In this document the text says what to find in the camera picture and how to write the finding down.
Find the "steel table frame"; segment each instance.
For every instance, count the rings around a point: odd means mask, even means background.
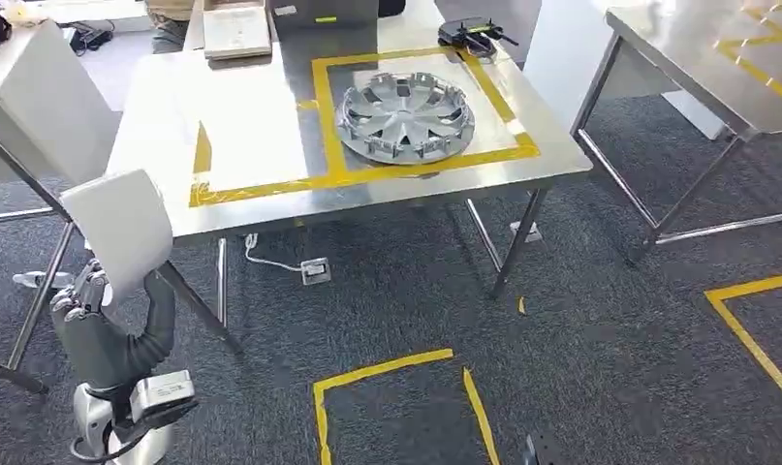
[[[599,69],[590,88],[587,90],[584,102],[579,114],[574,121],[573,129],[571,130],[571,136],[579,142],[579,145],[589,149],[592,154],[592,158],[599,162],[599,164],[608,172],[613,182],[621,189],[622,194],[631,202],[631,205],[639,213],[644,222],[649,227],[650,231],[647,237],[643,240],[641,249],[638,251],[638,257],[641,257],[646,251],[652,248],[654,245],[663,245],[678,240],[690,239],[694,237],[704,237],[716,233],[723,233],[727,231],[740,230],[742,228],[748,228],[752,226],[769,225],[773,223],[782,222],[782,213],[769,215],[759,218],[752,218],[747,220],[733,221],[722,225],[709,226],[705,228],[698,228],[691,231],[684,232],[668,232],[669,227],[679,217],[684,208],[690,204],[690,202],[701,191],[703,186],[717,175],[724,167],[725,163],[733,158],[746,143],[760,139],[765,136],[761,134],[755,128],[752,128],[747,122],[741,118],[733,117],[735,115],[733,111],[725,108],[719,110],[720,116],[725,116],[725,121],[728,123],[729,129],[734,133],[733,139],[727,146],[721,151],[721,153],[713,160],[713,162],[707,167],[707,169],[691,184],[691,186],[684,192],[681,198],[675,203],[674,206],[665,214],[665,216],[659,220],[656,219],[650,212],[649,208],[644,204],[639,195],[633,190],[628,182],[622,177],[621,173],[613,166],[605,153],[594,142],[593,138],[585,131],[584,126],[587,124],[593,109],[596,107],[596,102],[599,100],[599,96],[602,93],[602,89],[610,76],[610,70],[616,61],[616,57],[622,47],[629,45],[635,47],[637,51],[641,53],[653,66],[657,66],[672,79],[676,84],[690,92],[692,95],[699,96],[701,101],[705,102],[712,99],[710,102],[712,105],[708,105],[711,109],[719,109],[724,104],[720,101],[712,98],[710,94],[701,89],[694,81],[688,78],[681,70],[678,70],[675,65],[670,67],[661,66],[658,63],[653,63],[650,58],[645,55],[645,52],[650,52],[650,47],[647,45],[648,50],[645,50],[645,44],[642,41],[637,41],[633,44],[625,40],[619,31],[614,30],[610,39],[610,44],[599,64]]]
[[[465,207],[468,210],[471,220],[479,233],[479,238],[485,246],[487,254],[490,256],[490,260],[493,263],[493,267],[496,269],[496,281],[490,291],[491,297],[498,297],[504,289],[508,276],[513,270],[518,256],[521,253],[522,247],[525,246],[525,239],[530,233],[531,226],[536,222],[539,217],[539,213],[542,209],[542,203],[545,200],[547,191],[550,189],[547,187],[537,187],[530,195],[530,200],[525,206],[524,213],[521,216],[519,227],[516,230],[513,240],[508,247],[508,253],[505,256],[505,260],[502,261],[496,245],[490,239],[490,234],[487,232],[485,223],[479,216],[479,212],[471,199],[465,199]],[[216,289],[216,315],[213,317],[209,326],[216,325],[217,323],[222,327],[227,327],[227,315],[228,315],[228,239],[223,236],[217,240],[217,289]]]
[[[56,276],[59,266],[62,264],[63,257],[68,249],[68,244],[71,242],[71,237],[76,226],[74,220],[65,208],[63,208],[59,199],[55,197],[1,142],[0,159],[48,205],[48,207],[44,208],[0,213],[0,223],[27,220],[48,215],[59,215],[65,222],[59,242],[51,254],[51,259],[46,271],[46,279],[40,283],[40,286],[37,288],[37,293],[34,295],[34,299],[28,307],[28,311],[25,314],[25,322],[22,324],[19,335],[16,337],[14,348],[12,349],[8,362],[4,365],[0,364],[0,378],[30,392],[44,394],[48,392],[48,387],[36,378],[19,371],[19,366],[22,364],[22,358],[25,355],[28,342],[34,334],[34,326],[37,324],[40,311],[47,305],[51,283]],[[165,262],[160,266],[159,271],[180,297],[183,298],[203,320],[208,326],[208,329],[222,339],[235,353],[241,351],[238,343],[236,343],[225,327],[215,323],[216,318],[210,307],[208,307],[199,295],[188,286],[171,262]]]

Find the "white paper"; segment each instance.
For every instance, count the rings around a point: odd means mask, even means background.
[[[60,201],[100,261],[113,299],[137,289],[171,254],[171,221],[144,170],[94,179],[63,192]]]

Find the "metal bracket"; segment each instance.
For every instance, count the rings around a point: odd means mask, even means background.
[[[514,221],[511,223],[511,233],[513,235],[516,235],[516,231],[518,231],[519,225],[521,225],[520,221]],[[542,233],[539,232],[539,227],[537,227],[536,223],[534,223],[530,227],[530,232],[524,238],[524,243],[526,244],[528,242],[533,242],[536,240],[542,240]]]

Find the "metal frame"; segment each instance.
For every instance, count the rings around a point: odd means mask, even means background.
[[[504,262],[500,258],[499,251],[498,249],[496,249],[496,245],[493,244],[493,241],[490,239],[490,234],[487,233],[487,228],[485,227],[485,223],[482,221],[482,217],[479,216],[479,211],[477,211],[473,201],[470,199],[465,200],[465,206],[467,207],[468,212],[470,213],[470,217],[473,220],[474,226],[476,226],[476,230],[479,233],[479,237],[482,240],[482,244],[485,246],[485,250],[487,250],[487,254],[490,256],[490,260],[493,262],[493,267],[496,268],[496,283],[493,285],[493,289],[490,292],[491,296],[497,297],[500,294],[502,294],[502,289],[504,289],[505,283],[507,282],[508,279],[508,275],[510,275],[511,270],[513,269],[514,264],[516,263],[518,255],[519,253],[521,253],[522,247],[524,247],[524,245],[526,244],[525,238],[530,233],[530,228],[532,227],[534,222],[536,222],[536,218],[539,216],[539,212],[542,208],[542,202],[544,201],[545,196],[547,195],[548,189],[549,187],[537,188],[535,191],[533,191],[533,194],[531,194],[530,201],[525,207],[524,214],[522,215],[521,218],[521,223],[519,224],[518,230],[516,231],[516,235],[514,236],[514,239],[511,242],[510,247],[508,247],[508,255],[505,256]],[[219,322],[219,325],[222,328],[225,328],[228,326],[228,316],[227,316],[228,315],[227,314],[228,241],[225,237],[222,237],[218,240],[218,255],[216,259],[216,267],[217,267],[216,316],[214,317],[213,314],[210,314],[211,321],[206,323],[208,324],[209,327],[212,327],[215,325],[215,322]],[[202,302],[200,306],[206,307],[204,302]],[[200,315],[200,317],[204,319],[205,313],[204,311],[198,312],[198,315]],[[226,342],[229,343],[232,349],[235,349],[238,346],[236,342],[233,340],[226,341]]]
[[[593,109],[596,107],[596,102],[599,100],[599,96],[602,94],[602,89],[610,76],[610,70],[615,64],[616,57],[622,48],[623,44],[627,44],[618,32],[613,32],[612,37],[605,55],[602,57],[602,61],[599,64],[599,68],[596,72],[596,76],[590,84],[590,88],[587,90],[584,101],[579,114],[577,114],[574,120],[573,129],[571,130],[571,136],[579,143],[589,149],[592,154],[591,158],[595,158],[597,162],[608,172],[613,182],[621,189],[625,197],[631,202],[637,213],[642,217],[644,222],[648,225],[650,232],[644,239],[641,249],[639,251],[639,257],[641,257],[646,251],[652,248],[654,245],[668,244],[676,242],[678,240],[690,239],[694,237],[704,237],[716,233],[723,233],[727,231],[740,230],[742,228],[748,228],[751,226],[769,225],[773,223],[782,222],[782,213],[758,218],[752,218],[748,220],[733,221],[722,225],[709,226],[705,228],[699,228],[685,232],[667,232],[667,229],[678,218],[679,214],[684,208],[690,204],[690,202],[696,197],[703,186],[724,167],[725,162],[733,158],[744,145],[753,140],[757,134],[752,128],[740,130],[739,128],[731,128],[738,133],[734,136],[733,140],[722,150],[722,152],[716,157],[710,166],[697,178],[689,189],[681,196],[681,198],[675,203],[673,207],[665,214],[661,220],[657,220],[647,206],[641,201],[639,195],[630,187],[627,181],[621,176],[618,170],[608,160],[608,157],[604,152],[596,145],[593,138],[587,134],[584,130],[584,126],[587,124],[590,115],[593,113]]]
[[[28,312],[25,314],[25,322],[19,330],[19,335],[14,343],[14,348],[12,349],[8,363],[5,365],[0,364],[0,378],[14,383],[28,391],[44,394],[48,392],[48,387],[43,384],[43,382],[18,371],[18,369],[22,363],[22,358],[25,355],[25,349],[28,346],[28,342],[31,340],[31,336],[34,333],[34,326],[37,324],[40,310],[46,305],[51,283],[53,283],[57,270],[62,264],[62,259],[65,256],[65,251],[68,249],[68,244],[71,242],[71,236],[73,235],[76,226],[71,215],[63,208],[59,199],[55,197],[1,142],[0,159],[48,205],[48,207],[44,208],[0,213],[0,223],[39,218],[48,215],[59,215],[65,221],[65,226],[60,235],[59,242],[54,248],[50,262],[48,263],[46,279],[40,283],[40,286],[37,288],[37,294],[34,296],[31,306],[28,308]],[[217,316],[214,316],[207,304],[190,286],[188,286],[188,283],[185,282],[185,279],[179,274],[179,271],[173,267],[173,264],[165,262],[160,267],[160,272],[173,286],[174,290],[190,304],[194,312],[197,313],[197,316],[199,316],[208,326],[208,329],[225,341],[235,353],[241,352],[239,344],[232,338],[224,326],[225,294],[221,295],[221,300],[218,302]]]
[[[521,217],[521,223],[519,224],[518,230],[516,230],[516,235],[511,241],[510,247],[508,247],[508,255],[505,256],[504,262],[502,262],[502,259],[500,258],[499,251],[496,249],[496,245],[494,245],[493,241],[490,240],[490,235],[487,233],[485,223],[483,223],[482,218],[479,216],[479,212],[476,210],[476,206],[473,204],[473,201],[470,199],[465,201],[465,206],[467,206],[470,217],[473,220],[473,224],[476,226],[476,231],[479,233],[479,238],[485,245],[487,254],[490,255],[490,260],[493,262],[493,267],[496,268],[496,283],[493,285],[493,289],[490,292],[493,297],[498,297],[500,294],[502,294],[502,289],[505,287],[505,282],[508,279],[508,275],[511,274],[511,270],[513,269],[514,264],[518,259],[518,255],[521,253],[522,247],[524,247],[524,239],[530,233],[530,228],[533,226],[536,218],[539,217],[539,211],[542,209],[542,202],[545,200],[548,189],[549,188],[536,189],[530,195],[530,201],[528,201],[527,206],[524,209],[524,213]]]

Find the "gray carpet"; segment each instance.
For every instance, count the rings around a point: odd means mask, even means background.
[[[600,105],[588,129],[659,214],[721,147],[660,98]],[[478,203],[500,248],[525,201],[514,193]],[[0,189],[0,209],[22,204],[22,188]],[[782,145],[772,144],[733,161],[679,226],[781,209]],[[485,297],[492,265],[461,204],[261,236],[258,251],[272,260],[329,257],[333,281],[314,287],[247,263],[235,238],[229,318],[245,355],[229,355],[179,308],[162,370],[190,369],[202,405],[176,425],[166,463],[317,464],[313,382],[452,348],[451,360],[333,389],[333,463],[487,463],[461,383],[468,367],[503,464],[520,463],[536,429],[568,463],[782,464],[782,392],[703,295],[782,274],[782,225],[676,243],[631,265],[641,221],[595,170],[550,192],[540,228],[545,240],[525,250],[495,301]],[[30,298],[9,275],[44,266],[59,230],[56,219],[0,226],[0,360]],[[173,256],[210,301],[214,257],[211,244]],[[63,268],[85,259],[77,240]],[[139,328],[145,306],[137,293],[114,317]],[[731,309],[782,368],[782,292]],[[77,380],[45,316],[24,369],[52,391],[0,382],[0,464],[73,463]]]

